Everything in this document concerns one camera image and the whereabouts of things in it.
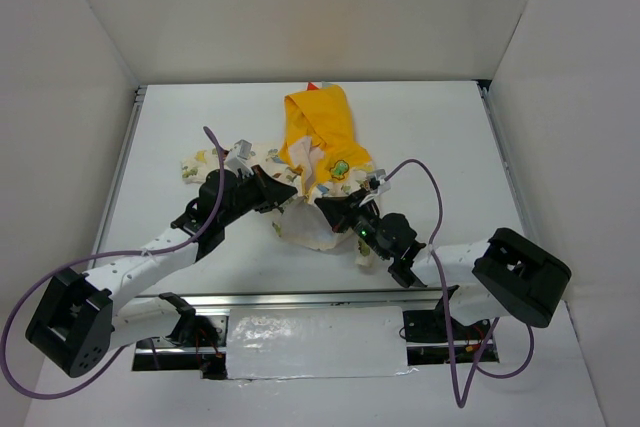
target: white table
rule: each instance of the white table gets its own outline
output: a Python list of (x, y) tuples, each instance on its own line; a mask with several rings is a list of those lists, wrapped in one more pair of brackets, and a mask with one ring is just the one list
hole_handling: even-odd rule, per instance
[[(499, 226), (520, 230), (481, 98), (471, 82), (341, 84), (353, 111), (358, 140), (390, 170), (407, 157), (429, 164), (445, 203), (440, 244), (490, 236)], [(179, 175), (182, 157), (208, 147), (210, 125), (223, 143), (241, 137), (282, 137), (282, 99), (304, 84), (149, 87), (102, 250), (135, 247), (196, 196)], [(383, 210), (407, 214), (424, 239), (436, 217), (434, 194), (417, 169), (399, 174)], [(382, 265), (353, 265), (350, 249), (317, 253), (287, 245), (258, 214), (232, 225), (227, 240), (204, 261), (168, 277), (149, 292), (182, 294), (368, 290), (397, 287)], [(526, 355), (526, 331), (500, 322), (496, 343), (508, 372)], [(420, 366), (409, 375), (290, 381), (202, 381), (194, 372), (131, 372), (128, 349), (81, 393), (55, 402), (34, 401), (27, 427), (204, 426), (561, 426), (604, 422), (564, 304), (548, 329), (536, 331), (536, 355), (520, 376), (479, 376), (467, 408), (453, 401), (449, 368)], [(466, 377), (468, 365), (460, 367)], [(51, 362), (38, 390), (59, 391), (72, 381)]]
[[(487, 115), (473, 82), (341, 83), (357, 140), (390, 172), (409, 157), (433, 170), (444, 197), (440, 245), (481, 240), (497, 227), (521, 230)], [(304, 83), (150, 86), (101, 250), (151, 240), (197, 196), (180, 178), (180, 160), (211, 148), (208, 125), (223, 145), (283, 139), (284, 96)], [(437, 217), (427, 177), (406, 167), (382, 198), (384, 212), (407, 215), (426, 240)], [(362, 270), (353, 241), (321, 253), (287, 244), (270, 220), (246, 215), (202, 261), (147, 293), (265, 293), (398, 288), (382, 262)]]

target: black mount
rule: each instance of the black mount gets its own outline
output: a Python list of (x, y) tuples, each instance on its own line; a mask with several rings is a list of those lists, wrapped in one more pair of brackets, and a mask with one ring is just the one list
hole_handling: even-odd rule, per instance
[(404, 215), (394, 213), (380, 218), (374, 200), (361, 207), (360, 203), (369, 193), (362, 188), (348, 197), (319, 198), (315, 203), (334, 232), (352, 229), (380, 258), (393, 259), (388, 271), (398, 284), (405, 288), (416, 283), (421, 285), (411, 266), (426, 244), (416, 241), (416, 231)]
[(516, 319), (547, 327), (571, 270), (553, 255), (511, 229), (498, 229), (473, 275)]
[[(279, 208), (286, 200), (298, 193), (295, 187), (285, 185), (269, 177), (262, 167), (252, 167), (253, 175), (238, 177), (229, 170), (224, 171), (224, 195), (216, 217), (198, 239), (200, 260), (211, 253), (224, 240), (224, 229), (244, 214), (255, 210), (265, 213)], [(205, 223), (218, 197), (220, 171), (213, 170), (200, 186), (198, 198), (193, 199), (185, 212), (171, 223), (189, 235), (195, 234)]]

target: cable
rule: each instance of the cable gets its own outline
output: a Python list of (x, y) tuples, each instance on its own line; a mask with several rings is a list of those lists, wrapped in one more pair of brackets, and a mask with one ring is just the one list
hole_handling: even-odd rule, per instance
[(510, 379), (522, 373), (524, 369), (526, 369), (531, 363), (531, 359), (533, 359), (533, 351), (535, 349), (533, 329), (531, 328), (530, 325), (527, 325), (527, 330), (529, 331), (529, 353), (527, 354), (527, 358), (524, 360), (524, 362), (520, 367), (518, 367), (516, 370), (508, 374), (493, 374), (491, 372), (487, 372), (482, 367), (478, 366), (478, 372), (480, 372), (482, 375), (486, 375), (487, 377), (491, 377), (492, 379)]
[(453, 338), (453, 325), (451, 321), (451, 310), (449, 309), (449, 291), (447, 289), (447, 281), (444, 275), (444, 268), (442, 267), (442, 262), (440, 261), (440, 257), (438, 256), (435, 248), (433, 247), (433, 241), (435, 240), (436, 235), (438, 235), (438, 232), (440, 232), (440, 227), (442, 227), (442, 219), (444, 216), (442, 193), (440, 192), (440, 187), (438, 186), (438, 183), (436, 182), (436, 179), (431, 173), (431, 171), (429, 170), (429, 168), (417, 159), (407, 159), (404, 162), (401, 162), (395, 169), (391, 171), (389, 175), (385, 177), (385, 180), (386, 181), (391, 180), (391, 178), (395, 176), (400, 171), (400, 169), (402, 169), (404, 166), (408, 164), (416, 164), (420, 166), (422, 170), (424, 170), (424, 172), (429, 177), (431, 184), (433, 185), (433, 189), (436, 193), (436, 198), (438, 200), (438, 221), (436, 222), (436, 226), (433, 229), (433, 232), (431, 232), (431, 236), (429, 237), (428, 248), (429, 248), (429, 253), (433, 256), (433, 260), (435, 261), (436, 266), (438, 268), (438, 275), (440, 277), (440, 286), (442, 288), (442, 304), (444, 307), (444, 320), (445, 320), (444, 323), (445, 323), (445, 330), (447, 332), (447, 344), (449, 346), (449, 359), (450, 359), (449, 366), (451, 369), (451, 383), (453, 384), (453, 395), (455, 397), (456, 404), (458, 405), (458, 407), (462, 409), (467, 403), (467, 398), (469, 397), (469, 389), (471, 388), (471, 381), (473, 380), (473, 377), (476, 371), (480, 371), (482, 374), (488, 375), (489, 377), (492, 377), (492, 378), (510, 378), (510, 377), (514, 377), (515, 375), (518, 375), (528, 367), (529, 363), (531, 362), (531, 358), (533, 357), (533, 349), (534, 349), (533, 331), (531, 330), (531, 327), (527, 325), (527, 328), (529, 329), (529, 336), (530, 336), (529, 337), (530, 338), (530, 348), (529, 348), (530, 355), (527, 356), (527, 359), (522, 364), (522, 366), (510, 374), (502, 374), (502, 375), (491, 374), (490, 372), (486, 372), (482, 370), (478, 364), (480, 362), (480, 359), (482, 358), (482, 354), (484, 353), (487, 347), (489, 339), (493, 335), (493, 331), (498, 325), (499, 318), (496, 317), (493, 323), (491, 324), (491, 327), (489, 327), (489, 331), (487, 332), (485, 338), (480, 343), (480, 348), (478, 348), (478, 350), (475, 352), (473, 356), (471, 370), (469, 371), (469, 376), (467, 377), (467, 381), (465, 382), (462, 395), (460, 395), (460, 385), (458, 383), (458, 370), (456, 367), (456, 351), (455, 351), (455, 344), (454, 344), (454, 338)]
[(220, 181), (218, 183), (218, 195), (216, 196), (216, 202), (213, 206), (213, 210), (209, 214), (209, 217), (207, 218), (205, 223), (202, 224), (202, 227), (200, 227), (200, 229), (195, 234), (193, 234), (191, 238), (185, 240), (180, 244), (174, 245), (172, 247), (167, 247), (164, 249), (157, 249), (157, 250), (150, 250), (148, 252), (142, 251), (142, 250), (116, 250), (113, 252), (102, 252), (98, 254), (89, 255), (82, 259), (68, 262), (54, 269), (53, 271), (51, 271), (50, 273), (42, 277), (40, 280), (38, 280), (35, 284), (33, 284), (24, 293), (24, 295), (20, 297), (20, 299), (18, 299), (18, 302), (16, 302), (16, 305), (13, 307), (13, 309), (11, 309), (11, 312), (9, 313), (9, 316), (7, 317), (7, 321), (4, 325), (4, 328), (2, 329), (2, 337), (0, 337), (0, 368), (2, 369), (2, 374), (4, 375), (4, 378), (7, 380), (9, 385), (13, 387), (14, 390), (16, 390), (17, 392), (21, 393), (26, 397), (30, 397), (32, 399), (39, 399), (39, 400), (55, 400), (55, 399), (61, 399), (63, 397), (67, 397), (69, 395), (75, 394), (76, 392), (84, 389), (85, 387), (93, 383), (98, 377), (100, 377), (107, 370), (107, 368), (113, 363), (116, 357), (118, 357), (118, 355), (120, 355), (120, 353), (124, 350), (125, 347), (120, 347), (118, 350), (116, 350), (116, 352), (109, 359), (109, 361), (93, 377), (89, 378), (85, 382), (81, 383), (80, 385), (70, 390), (66, 390), (64, 392), (58, 392), (55, 394), (42, 394), (39, 392), (33, 392), (32, 390), (29, 390), (26, 387), (22, 386), (13, 377), (13, 374), (9, 370), (9, 365), (7, 363), (7, 341), (9, 339), (9, 330), (11, 329), (11, 325), (13, 324), (13, 321), (15, 320), (16, 315), (18, 314), (20, 308), (27, 301), (27, 299), (31, 296), (31, 294), (33, 294), (38, 287), (40, 287), (42, 284), (47, 282), (53, 276), (62, 272), (65, 269), (75, 267), (76, 265), (84, 264), (91, 260), (104, 259), (106, 257), (137, 256), (137, 255), (143, 255), (147, 253), (151, 255), (169, 254), (171, 252), (175, 252), (176, 250), (179, 250), (185, 247), (186, 245), (191, 244), (192, 242), (195, 242), (209, 228), (209, 226), (213, 222), (213, 219), (218, 213), (218, 209), (220, 208), (220, 203), (222, 202), (222, 192), (224, 192), (224, 156), (221, 155), (221, 153), (223, 152), (223, 149), (222, 147), (220, 147), (220, 144), (218, 143), (218, 139), (213, 134), (213, 132), (211, 132), (211, 129), (209, 129), (209, 127), (204, 127), (203, 129), (205, 134), (209, 138), (209, 140), (211, 140), (211, 142), (213, 142), (213, 144), (216, 147), (216, 152), (218, 153), (218, 165), (220, 167)]
[(153, 343), (153, 338), (149, 337), (149, 342), (151, 343), (151, 354), (153, 355), (153, 365), (156, 370), (160, 370), (160, 360), (158, 359), (158, 352), (156, 351), (156, 346)]

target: clear plastic sheet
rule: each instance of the clear plastic sheet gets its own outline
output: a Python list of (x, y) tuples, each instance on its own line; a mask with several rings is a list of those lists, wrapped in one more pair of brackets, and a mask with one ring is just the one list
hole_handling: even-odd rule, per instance
[(408, 373), (399, 307), (233, 309), (230, 379), (384, 377)]

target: cartoon print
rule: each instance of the cartoon print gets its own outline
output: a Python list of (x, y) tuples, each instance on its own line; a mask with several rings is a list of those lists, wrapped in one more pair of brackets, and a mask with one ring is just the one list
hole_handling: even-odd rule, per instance
[(282, 237), (282, 229), (278, 224), (276, 224), (275, 222), (271, 222), (271, 227), (273, 227), (273, 230), (276, 231), (276, 234), (278, 234), (278, 237)]
[(182, 178), (186, 179), (189, 177), (193, 177), (194, 175), (198, 174), (198, 168), (197, 167), (192, 167), (191, 169), (187, 170), (187, 167), (183, 167), (182, 168)]
[(339, 160), (336, 162), (336, 165), (331, 169), (331, 177), (338, 180), (344, 180), (347, 176), (347, 172), (349, 172), (349, 164), (347, 164), (344, 160)]
[(358, 252), (360, 252), (360, 255), (363, 257), (366, 257), (371, 255), (371, 247), (369, 247), (364, 240), (358, 239)]

